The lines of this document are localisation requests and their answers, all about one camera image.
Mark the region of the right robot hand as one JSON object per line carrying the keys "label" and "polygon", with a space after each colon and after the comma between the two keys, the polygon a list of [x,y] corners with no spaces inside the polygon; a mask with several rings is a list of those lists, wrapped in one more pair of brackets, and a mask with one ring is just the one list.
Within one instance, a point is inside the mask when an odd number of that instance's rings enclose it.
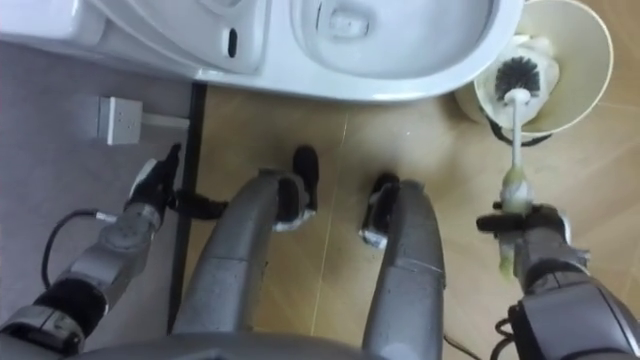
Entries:
{"label": "right robot hand", "polygon": [[524,214],[504,211],[501,202],[494,202],[493,208],[493,213],[476,219],[479,232],[491,233],[497,238],[507,233],[542,227],[559,233],[567,244],[572,243],[572,229],[568,216],[550,204],[534,204]]}

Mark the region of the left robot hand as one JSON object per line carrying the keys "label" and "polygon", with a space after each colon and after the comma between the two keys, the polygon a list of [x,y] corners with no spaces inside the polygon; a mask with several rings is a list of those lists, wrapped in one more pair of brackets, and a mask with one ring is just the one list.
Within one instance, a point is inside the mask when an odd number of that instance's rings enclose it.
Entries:
{"label": "left robot hand", "polygon": [[161,219],[167,209],[197,220],[217,220],[223,215],[228,201],[216,201],[194,190],[174,188],[181,148],[181,143],[174,143],[164,159],[150,159],[143,166],[131,188],[125,209],[134,204],[147,205],[154,208]]}

